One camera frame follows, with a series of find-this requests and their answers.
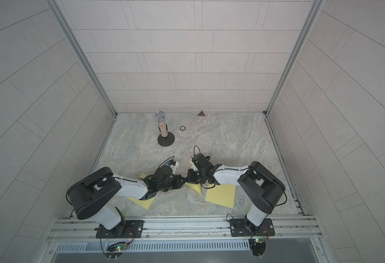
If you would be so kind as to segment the metal corner profile right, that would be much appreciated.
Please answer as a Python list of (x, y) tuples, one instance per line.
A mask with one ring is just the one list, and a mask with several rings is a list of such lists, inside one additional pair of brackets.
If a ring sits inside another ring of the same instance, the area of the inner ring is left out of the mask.
[(271, 112), (273, 111), (274, 109), (274, 106), (280, 96), (280, 93), (283, 89), (283, 87), (285, 86), (286, 84), (286, 81), (293, 69), (293, 66), (294, 64), (296, 63), (297, 59), (298, 59), (298, 56), (305, 44), (305, 41), (307, 40), (308, 36), (309, 36), (309, 33), (316, 21), (316, 18), (318, 16), (318, 14), (320, 13), (321, 11), (321, 8), (324, 4), (324, 0), (316, 0), (314, 1), (311, 9), (310, 9), (310, 12), (308, 14), (308, 17), (306, 18), (305, 20), (305, 23), (303, 24), (303, 28), (298, 36), (298, 39), (294, 45), (294, 48), (292, 50), (292, 53), (291, 53), (291, 56), (286, 64), (286, 67), (281, 75), (281, 78), (280, 78), (280, 81), (276, 87), (276, 90), (273, 94), (273, 97), (269, 103), (269, 106), (267, 108), (267, 110), (264, 112), (265, 113), (265, 116), (266, 117), (269, 117), (269, 115), (271, 114)]

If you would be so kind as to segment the right circuit board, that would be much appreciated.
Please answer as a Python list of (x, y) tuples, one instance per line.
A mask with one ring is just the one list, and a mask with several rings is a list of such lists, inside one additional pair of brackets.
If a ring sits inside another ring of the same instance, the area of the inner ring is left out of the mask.
[(254, 257), (262, 257), (266, 252), (267, 243), (265, 240), (260, 240), (258, 238), (251, 238), (248, 240), (251, 253)]

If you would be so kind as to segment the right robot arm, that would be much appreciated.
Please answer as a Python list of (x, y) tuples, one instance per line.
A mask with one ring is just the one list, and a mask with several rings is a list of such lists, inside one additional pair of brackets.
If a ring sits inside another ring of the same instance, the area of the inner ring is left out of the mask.
[(286, 187), (265, 166), (257, 161), (244, 167), (227, 167), (212, 164), (209, 156), (201, 153), (191, 160), (187, 182), (192, 184), (235, 185), (241, 187), (252, 202), (245, 216), (246, 226), (252, 230), (261, 226), (266, 217), (286, 194)]

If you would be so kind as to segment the metal corner profile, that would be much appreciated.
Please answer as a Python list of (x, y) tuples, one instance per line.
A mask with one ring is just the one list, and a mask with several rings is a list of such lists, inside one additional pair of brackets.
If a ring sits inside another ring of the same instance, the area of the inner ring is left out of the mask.
[(69, 45), (71, 46), (72, 50), (74, 51), (75, 55), (79, 59), (82, 67), (86, 71), (88, 77), (90, 78), (91, 82), (95, 86), (96, 90), (99, 92), (101, 97), (104, 99), (106, 105), (108, 106), (109, 110), (111, 111), (114, 118), (118, 116), (118, 113), (115, 111), (109, 97), (107, 96), (105, 90), (103, 89), (103, 86), (99, 82), (98, 77), (96, 76), (95, 72), (93, 71), (93, 68), (91, 64), (89, 63), (85, 53), (81, 49), (80, 44), (78, 43), (72, 29), (70, 28), (70, 25), (68, 24), (67, 20), (64, 17), (64, 14), (62, 10), (60, 9), (57, 1), (54, 0), (46, 0), (46, 3), (55, 18), (58, 26), (62, 30), (64, 36), (66, 37)]
[(297, 59), (298, 59), (298, 56), (305, 44), (305, 41), (307, 40), (308, 36), (309, 36), (309, 33), (316, 21), (316, 18), (318, 16), (318, 14), (320, 13), (321, 11), (321, 8), (324, 4), (324, 0), (316, 0), (314, 1), (311, 9), (310, 9), (310, 12), (308, 14), (308, 17), (306, 18), (305, 20), (305, 23), (303, 24), (303, 28), (298, 36), (298, 39), (294, 45), (294, 48), (292, 50), (292, 53), (291, 53), (291, 56), (286, 64), (286, 67), (281, 75), (281, 78), (280, 78), (280, 81), (276, 87), (276, 90), (273, 94), (273, 97), (269, 103), (269, 106), (267, 108), (267, 110), (264, 112), (265, 113), (265, 116), (266, 117), (269, 117), (269, 115), (271, 114), (271, 112), (273, 111), (274, 109), (274, 106), (280, 96), (280, 93), (283, 89), (283, 87), (285, 86), (286, 84), (286, 81), (293, 69), (293, 66), (294, 64), (296, 63)]

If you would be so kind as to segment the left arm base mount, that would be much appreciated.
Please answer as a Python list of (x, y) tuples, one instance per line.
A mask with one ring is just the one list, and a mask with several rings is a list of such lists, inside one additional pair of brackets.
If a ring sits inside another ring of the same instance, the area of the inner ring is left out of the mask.
[(115, 207), (102, 208), (94, 219), (99, 219), (99, 227), (95, 228), (96, 238), (140, 238), (144, 220), (126, 220), (122, 212)]

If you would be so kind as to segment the black round-base stand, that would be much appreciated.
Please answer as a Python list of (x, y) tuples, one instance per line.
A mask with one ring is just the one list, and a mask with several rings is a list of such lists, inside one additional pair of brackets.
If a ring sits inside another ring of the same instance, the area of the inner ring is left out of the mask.
[(175, 142), (175, 136), (167, 129), (167, 124), (165, 121), (166, 114), (163, 111), (158, 111), (155, 114), (155, 117), (157, 119), (160, 131), (160, 135), (157, 138), (158, 144), (164, 147), (172, 145)]

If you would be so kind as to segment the yellow square paper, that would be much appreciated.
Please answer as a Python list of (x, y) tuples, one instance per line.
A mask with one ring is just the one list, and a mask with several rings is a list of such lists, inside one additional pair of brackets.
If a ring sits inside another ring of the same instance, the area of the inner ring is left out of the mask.
[(197, 172), (198, 171), (193, 166), (189, 168), (187, 174), (187, 185), (196, 191), (199, 195), (202, 195), (201, 186), (198, 182), (199, 177)]

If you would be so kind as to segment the metal corner profile left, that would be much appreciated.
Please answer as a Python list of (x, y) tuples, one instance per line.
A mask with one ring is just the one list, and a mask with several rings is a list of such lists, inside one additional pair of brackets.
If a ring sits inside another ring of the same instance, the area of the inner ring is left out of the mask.
[(54, 0), (46, 0), (46, 3), (55, 18), (58, 26), (62, 30), (64, 36), (66, 37), (69, 45), (71, 46), (72, 50), (74, 51), (75, 55), (79, 59), (82, 67), (86, 71), (88, 77), (90, 78), (91, 82), (95, 86), (96, 90), (99, 92), (101, 97), (104, 99), (106, 105), (108, 106), (109, 110), (111, 111), (114, 118), (118, 116), (118, 113), (115, 111), (109, 97), (107, 96), (105, 90), (103, 89), (103, 86), (99, 82), (98, 77), (96, 76), (95, 72), (93, 71), (93, 68), (91, 64), (89, 63), (85, 53), (81, 49), (80, 44), (78, 43), (72, 29), (70, 28), (70, 25), (68, 24), (67, 20), (64, 17), (64, 14), (62, 10), (60, 9), (57, 1)]

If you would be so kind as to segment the vent grille strip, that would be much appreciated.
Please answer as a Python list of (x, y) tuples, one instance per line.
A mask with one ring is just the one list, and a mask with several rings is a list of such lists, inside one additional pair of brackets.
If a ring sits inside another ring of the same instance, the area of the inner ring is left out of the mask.
[[(58, 244), (57, 254), (69, 253), (106, 253), (110, 242), (73, 242)], [(195, 252), (195, 251), (249, 251), (250, 246), (244, 240), (174, 240), (174, 241), (134, 241), (127, 253), (139, 252)]]

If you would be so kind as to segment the left circuit board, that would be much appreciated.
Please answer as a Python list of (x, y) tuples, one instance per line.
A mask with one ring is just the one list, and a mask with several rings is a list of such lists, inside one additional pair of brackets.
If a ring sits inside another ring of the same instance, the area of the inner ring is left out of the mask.
[(117, 261), (117, 259), (126, 251), (128, 250), (130, 244), (127, 242), (118, 242), (111, 244), (106, 249), (106, 255), (108, 258), (108, 261), (111, 259), (114, 259)]

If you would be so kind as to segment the circuit board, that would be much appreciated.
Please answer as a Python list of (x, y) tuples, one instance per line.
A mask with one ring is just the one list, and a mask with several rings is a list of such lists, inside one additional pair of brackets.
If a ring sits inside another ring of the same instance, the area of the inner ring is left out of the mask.
[(251, 238), (248, 240), (251, 253), (254, 257), (262, 257), (266, 252), (267, 243), (265, 240), (260, 240), (258, 238)]
[(128, 250), (130, 244), (127, 242), (118, 242), (111, 244), (106, 249), (106, 255), (108, 258), (108, 261), (111, 259), (114, 259), (117, 261), (117, 259), (126, 251)]

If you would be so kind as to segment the aluminium rail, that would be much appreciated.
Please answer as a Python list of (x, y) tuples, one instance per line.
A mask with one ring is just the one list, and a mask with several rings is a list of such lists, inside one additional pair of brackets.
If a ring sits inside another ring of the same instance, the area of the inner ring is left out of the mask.
[(241, 216), (210, 217), (143, 217), (127, 218), (128, 234), (135, 241), (160, 240), (245, 240), (254, 238), (319, 238), (322, 236), (317, 221), (312, 216), (270, 215), (259, 227), (258, 233), (245, 230)]

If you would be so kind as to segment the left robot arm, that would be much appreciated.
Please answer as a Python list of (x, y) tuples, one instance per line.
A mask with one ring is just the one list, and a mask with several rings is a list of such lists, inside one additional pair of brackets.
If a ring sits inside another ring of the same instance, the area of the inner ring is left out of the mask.
[(165, 164), (154, 174), (138, 180), (116, 175), (109, 167), (103, 167), (69, 187), (66, 199), (79, 220), (92, 219), (112, 230), (123, 221), (119, 209), (108, 204), (112, 198), (146, 201), (158, 192), (179, 189), (186, 183), (186, 178), (175, 174), (177, 167), (177, 164)]

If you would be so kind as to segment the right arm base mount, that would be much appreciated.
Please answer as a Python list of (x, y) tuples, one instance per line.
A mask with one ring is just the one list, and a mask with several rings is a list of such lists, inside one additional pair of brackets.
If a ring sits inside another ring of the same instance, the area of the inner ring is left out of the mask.
[(233, 237), (275, 236), (272, 220), (269, 218), (265, 218), (259, 226), (255, 226), (246, 218), (235, 219), (231, 215), (227, 215), (226, 220), (230, 224), (230, 231)]

